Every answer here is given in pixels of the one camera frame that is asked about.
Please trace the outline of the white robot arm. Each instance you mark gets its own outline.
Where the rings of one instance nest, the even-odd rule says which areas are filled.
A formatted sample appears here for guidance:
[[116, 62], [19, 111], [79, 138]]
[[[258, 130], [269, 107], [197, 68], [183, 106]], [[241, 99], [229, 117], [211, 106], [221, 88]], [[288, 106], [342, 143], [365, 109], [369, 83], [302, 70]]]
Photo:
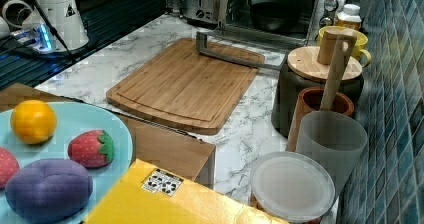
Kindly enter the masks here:
[[[30, 11], [21, 24], [13, 24], [6, 17], [12, 5]], [[28, 47], [40, 54], [75, 51], [89, 42], [75, 0], [34, 0], [34, 7], [21, 0], [9, 0], [3, 5], [2, 17], [18, 28], [11, 33], [15, 40], [21, 44], [30, 42]]]

